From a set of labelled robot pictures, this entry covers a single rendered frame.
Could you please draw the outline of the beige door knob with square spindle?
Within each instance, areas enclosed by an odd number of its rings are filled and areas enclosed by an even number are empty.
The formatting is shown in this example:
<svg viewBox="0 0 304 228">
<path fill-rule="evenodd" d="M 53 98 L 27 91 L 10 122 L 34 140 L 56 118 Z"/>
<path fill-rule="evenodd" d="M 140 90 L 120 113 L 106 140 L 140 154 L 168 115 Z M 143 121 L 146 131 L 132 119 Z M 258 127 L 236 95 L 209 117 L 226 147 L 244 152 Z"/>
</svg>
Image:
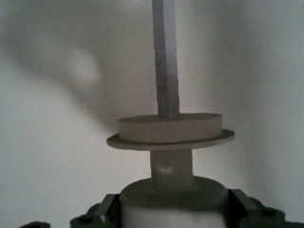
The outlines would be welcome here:
<svg viewBox="0 0 304 228">
<path fill-rule="evenodd" d="M 151 178 L 119 195 L 120 228 L 231 228 L 220 182 L 194 176 L 192 149 L 229 143 L 221 114 L 180 113 L 174 0 L 152 0 L 158 115 L 118 120 L 108 146 L 150 151 Z M 187 150 L 186 150 L 187 149 Z"/>
</svg>

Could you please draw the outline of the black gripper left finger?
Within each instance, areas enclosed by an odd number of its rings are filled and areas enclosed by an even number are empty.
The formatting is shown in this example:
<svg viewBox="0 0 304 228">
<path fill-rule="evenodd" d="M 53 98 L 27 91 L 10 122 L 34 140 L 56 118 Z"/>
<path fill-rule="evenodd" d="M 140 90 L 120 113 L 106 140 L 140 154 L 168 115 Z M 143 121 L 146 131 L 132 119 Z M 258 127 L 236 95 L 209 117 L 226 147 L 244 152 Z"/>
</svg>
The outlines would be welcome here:
<svg viewBox="0 0 304 228">
<path fill-rule="evenodd" d="M 73 218 L 70 228 L 120 228 L 119 195 L 106 194 L 103 201 L 92 205 L 86 214 Z M 50 228 L 50 223 L 33 221 L 19 228 Z"/>
</svg>

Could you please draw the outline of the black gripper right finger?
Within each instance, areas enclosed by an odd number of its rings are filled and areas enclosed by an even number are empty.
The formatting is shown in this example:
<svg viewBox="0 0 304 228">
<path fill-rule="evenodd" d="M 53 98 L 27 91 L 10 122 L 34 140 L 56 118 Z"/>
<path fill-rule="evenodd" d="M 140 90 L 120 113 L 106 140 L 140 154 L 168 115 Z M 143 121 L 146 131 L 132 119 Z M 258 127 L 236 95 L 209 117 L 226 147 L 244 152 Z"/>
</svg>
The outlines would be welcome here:
<svg viewBox="0 0 304 228">
<path fill-rule="evenodd" d="M 304 222 L 285 219 L 285 213 L 265 207 L 258 199 L 239 189 L 227 189 L 230 198 L 231 228 L 304 228 Z"/>
</svg>

